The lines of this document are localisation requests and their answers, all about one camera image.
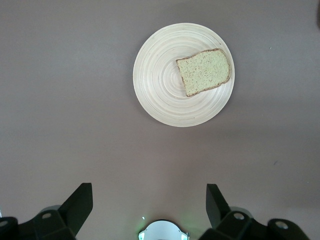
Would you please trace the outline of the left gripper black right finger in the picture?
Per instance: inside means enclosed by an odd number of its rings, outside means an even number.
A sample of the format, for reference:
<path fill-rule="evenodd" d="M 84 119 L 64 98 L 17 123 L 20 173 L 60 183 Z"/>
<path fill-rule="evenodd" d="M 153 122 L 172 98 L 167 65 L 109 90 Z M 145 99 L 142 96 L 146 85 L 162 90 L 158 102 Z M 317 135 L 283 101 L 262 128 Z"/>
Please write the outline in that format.
<path fill-rule="evenodd" d="M 206 185 L 205 208 L 211 228 L 198 240 L 269 240 L 267 227 L 239 207 L 230 207 L 216 184 Z"/>

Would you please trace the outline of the slice of brown-crusted bread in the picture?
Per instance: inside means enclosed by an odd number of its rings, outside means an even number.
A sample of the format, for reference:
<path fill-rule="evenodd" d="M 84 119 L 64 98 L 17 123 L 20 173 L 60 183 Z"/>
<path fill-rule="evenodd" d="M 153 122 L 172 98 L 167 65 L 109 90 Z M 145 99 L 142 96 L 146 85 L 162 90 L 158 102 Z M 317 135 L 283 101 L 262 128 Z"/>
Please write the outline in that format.
<path fill-rule="evenodd" d="M 230 61 L 220 48 L 204 50 L 175 62 L 187 97 L 215 89 L 231 77 Z"/>

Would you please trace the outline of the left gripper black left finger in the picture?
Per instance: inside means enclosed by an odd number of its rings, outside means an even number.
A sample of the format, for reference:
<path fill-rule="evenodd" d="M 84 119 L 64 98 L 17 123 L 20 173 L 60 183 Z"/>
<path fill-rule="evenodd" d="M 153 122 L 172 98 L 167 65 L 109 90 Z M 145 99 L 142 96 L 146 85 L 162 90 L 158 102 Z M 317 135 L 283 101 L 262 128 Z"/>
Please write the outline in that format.
<path fill-rule="evenodd" d="M 34 217 L 36 240 L 77 240 L 92 209 L 92 184 L 82 183 L 58 209 L 48 209 Z"/>

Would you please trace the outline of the round light wooden plate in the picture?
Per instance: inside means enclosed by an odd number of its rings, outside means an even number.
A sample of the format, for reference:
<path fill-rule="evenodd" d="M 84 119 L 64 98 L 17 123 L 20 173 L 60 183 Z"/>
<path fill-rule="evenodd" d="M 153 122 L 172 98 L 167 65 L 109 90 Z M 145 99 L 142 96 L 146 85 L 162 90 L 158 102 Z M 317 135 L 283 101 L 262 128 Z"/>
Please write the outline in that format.
<path fill-rule="evenodd" d="M 230 79 L 188 97 L 176 60 L 216 48 L 223 50 L 230 62 Z M 227 44 L 213 30 L 195 23 L 175 23 L 145 41 L 136 56 L 132 77 L 136 97 L 151 117 L 173 127 L 193 127 L 209 121 L 225 107 L 235 83 L 235 65 Z"/>

